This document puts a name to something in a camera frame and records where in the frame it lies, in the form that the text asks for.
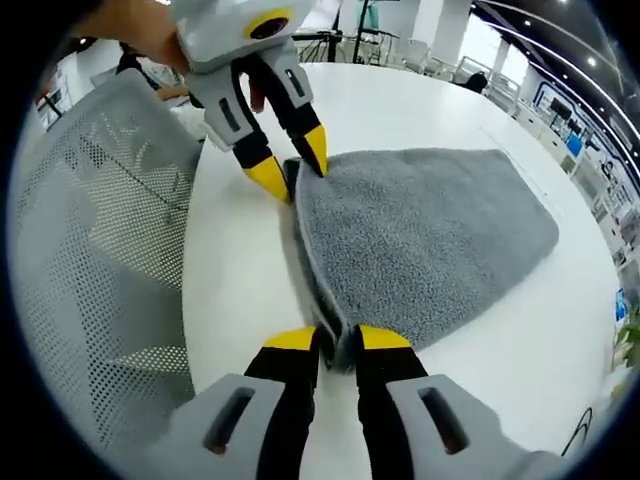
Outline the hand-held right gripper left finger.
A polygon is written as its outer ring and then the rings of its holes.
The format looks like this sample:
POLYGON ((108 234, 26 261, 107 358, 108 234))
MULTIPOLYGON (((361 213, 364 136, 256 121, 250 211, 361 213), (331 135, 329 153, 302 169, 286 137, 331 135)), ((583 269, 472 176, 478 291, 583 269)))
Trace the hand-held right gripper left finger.
POLYGON ((146 452, 159 479, 296 479, 314 419, 315 327, 268 339, 243 374, 178 408, 146 452))

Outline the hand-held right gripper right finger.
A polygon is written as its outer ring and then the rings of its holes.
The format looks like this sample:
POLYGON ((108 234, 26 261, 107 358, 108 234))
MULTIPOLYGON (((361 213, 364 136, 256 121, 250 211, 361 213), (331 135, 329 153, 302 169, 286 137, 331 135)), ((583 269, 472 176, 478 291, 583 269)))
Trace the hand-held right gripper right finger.
POLYGON ((430 375, 398 333, 354 330, 358 417, 375 479, 556 479, 562 458, 528 451, 497 414, 445 375, 430 375))

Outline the person's left hand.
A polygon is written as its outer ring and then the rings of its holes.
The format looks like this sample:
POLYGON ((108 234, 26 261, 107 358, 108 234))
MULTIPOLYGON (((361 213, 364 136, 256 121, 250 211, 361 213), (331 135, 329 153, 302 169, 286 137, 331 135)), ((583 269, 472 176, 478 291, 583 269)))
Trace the person's left hand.
POLYGON ((189 63, 181 50, 174 25, 155 25, 148 34, 146 55, 179 73, 189 71, 189 63))

